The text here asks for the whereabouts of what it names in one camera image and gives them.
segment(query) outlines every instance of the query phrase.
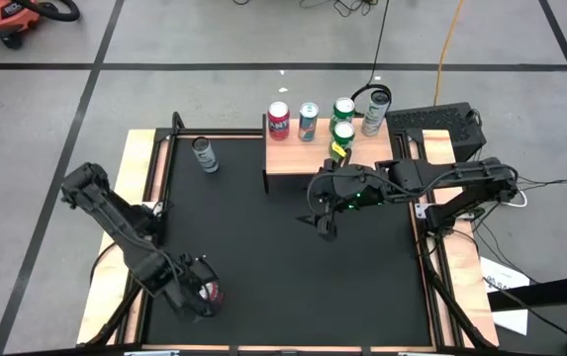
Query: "white can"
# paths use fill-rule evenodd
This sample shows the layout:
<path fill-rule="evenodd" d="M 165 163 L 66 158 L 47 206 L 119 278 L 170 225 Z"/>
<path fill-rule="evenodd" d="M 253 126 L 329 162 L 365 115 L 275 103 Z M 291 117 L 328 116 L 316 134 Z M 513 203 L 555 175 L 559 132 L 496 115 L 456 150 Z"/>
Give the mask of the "white can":
<path fill-rule="evenodd" d="M 195 152 L 195 156 L 202 165 L 204 172 L 213 173 L 220 167 L 220 163 L 211 147 L 211 142 L 207 138 L 199 136 L 193 139 L 192 146 L 193 152 Z"/>
<path fill-rule="evenodd" d="M 367 136 L 374 136 L 380 132 L 380 127 L 384 121 L 384 116 L 391 106 L 391 93 L 383 90 L 376 90 L 371 93 L 371 103 L 364 115 L 362 122 L 362 133 Z"/>

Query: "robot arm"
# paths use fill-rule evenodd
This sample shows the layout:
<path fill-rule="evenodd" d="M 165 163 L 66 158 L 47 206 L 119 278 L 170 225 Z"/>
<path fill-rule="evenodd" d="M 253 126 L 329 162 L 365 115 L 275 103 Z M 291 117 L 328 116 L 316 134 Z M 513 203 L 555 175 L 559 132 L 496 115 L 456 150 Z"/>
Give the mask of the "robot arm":
<path fill-rule="evenodd" d="M 199 316 L 220 310 L 219 277 L 204 257 L 173 258 L 156 247 L 150 239 L 158 223 L 153 211 L 131 206 L 112 191 L 100 165 L 85 163 L 75 169 L 64 178 L 61 192 L 65 203 L 80 207 L 114 239 L 132 275 L 150 295 L 164 295 L 177 311 Z"/>
<path fill-rule="evenodd" d="M 327 159 L 308 187 L 312 220 L 319 235 L 328 241 L 337 235 L 336 212 L 411 202 L 435 188 L 465 187 L 446 204 L 429 205 L 418 214 L 425 232 L 446 235 L 459 216 L 485 202 L 507 202 L 518 192 L 518 173 L 497 158 L 439 165 L 425 160 L 392 160 L 376 162 L 376 169 L 342 163 Z M 313 203 L 316 199 L 322 204 L 319 209 Z"/>

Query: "shop vacuum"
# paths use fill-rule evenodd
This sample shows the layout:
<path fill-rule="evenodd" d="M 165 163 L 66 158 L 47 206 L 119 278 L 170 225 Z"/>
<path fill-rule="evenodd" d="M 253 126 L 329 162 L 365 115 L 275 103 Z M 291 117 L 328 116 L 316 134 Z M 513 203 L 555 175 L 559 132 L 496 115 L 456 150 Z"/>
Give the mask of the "shop vacuum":
<path fill-rule="evenodd" d="M 40 16 L 56 21 L 73 22 L 78 20 L 80 12 L 72 0 L 59 0 L 69 8 L 68 13 L 59 12 L 49 2 L 37 0 L 0 0 L 0 39 L 10 49 L 22 46 L 21 34 L 37 26 Z"/>

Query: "paper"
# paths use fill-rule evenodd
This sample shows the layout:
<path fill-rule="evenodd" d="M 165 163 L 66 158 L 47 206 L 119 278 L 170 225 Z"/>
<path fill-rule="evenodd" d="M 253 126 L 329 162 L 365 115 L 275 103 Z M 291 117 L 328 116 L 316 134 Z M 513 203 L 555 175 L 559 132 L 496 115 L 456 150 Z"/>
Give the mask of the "paper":
<path fill-rule="evenodd" d="M 484 257 L 481 257 L 481 269 L 483 277 L 501 289 L 529 285 L 529 279 L 523 273 Z M 487 283 L 485 287 L 488 293 L 497 291 L 496 288 Z M 492 316 L 494 317 L 494 324 L 527 336 L 527 310 L 496 311 L 492 313 Z"/>

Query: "soda can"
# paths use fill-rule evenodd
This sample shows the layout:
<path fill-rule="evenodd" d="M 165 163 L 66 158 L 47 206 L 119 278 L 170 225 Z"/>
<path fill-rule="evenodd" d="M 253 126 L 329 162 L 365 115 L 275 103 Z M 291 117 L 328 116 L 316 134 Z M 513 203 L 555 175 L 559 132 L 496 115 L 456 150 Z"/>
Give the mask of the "soda can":
<path fill-rule="evenodd" d="M 193 152 L 195 152 L 197 160 L 200 161 L 204 172 L 213 173 L 220 167 L 220 163 L 211 147 L 211 142 L 207 138 L 199 136 L 193 139 L 192 146 Z"/>
<path fill-rule="evenodd" d="M 371 93 L 371 103 L 366 114 L 364 114 L 364 121 L 362 122 L 362 133 L 364 135 L 374 136 L 380 132 L 380 127 L 390 106 L 390 92 L 376 90 Z"/>
<path fill-rule="evenodd" d="M 270 137 L 274 139 L 285 139 L 290 133 L 290 110 L 283 102 L 270 104 L 267 110 L 267 122 Z"/>
<path fill-rule="evenodd" d="M 353 110 L 355 104 L 349 98 L 340 98 L 333 104 L 333 113 L 331 114 L 330 132 L 333 134 L 335 125 L 340 122 L 350 123 L 353 120 Z"/>
<path fill-rule="evenodd" d="M 301 116 L 299 119 L 299 138 L 303 141 L 311 141 L 316 133 L 316 120 L 319 118 L 319 106 L 314 103 L 301 105 Z"/>
<path fill-rule="evenodd" d="M 352 123 L 340 122 L 335 124 L 330 142 L 330 157 L 339 160 L 344 156 L 344 151 L 353 147 L 355 128 Z"/>

